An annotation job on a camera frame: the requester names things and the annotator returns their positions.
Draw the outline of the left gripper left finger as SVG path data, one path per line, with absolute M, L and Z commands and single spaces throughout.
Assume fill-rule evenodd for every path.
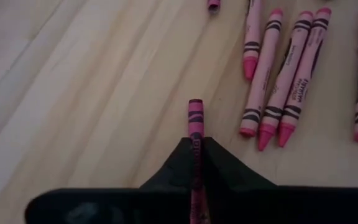
M 181 138 L 161 168 L 140 189 L 155 194 L 142 212 L 142 223 L 189 223 L 193 152 L 190 138 Z

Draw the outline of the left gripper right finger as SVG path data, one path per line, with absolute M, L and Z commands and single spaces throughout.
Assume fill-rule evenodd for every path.
M 252 191 L 277 188 L 212 137 L 204 139 L 204 184 L 211 223 L 254 223 Z

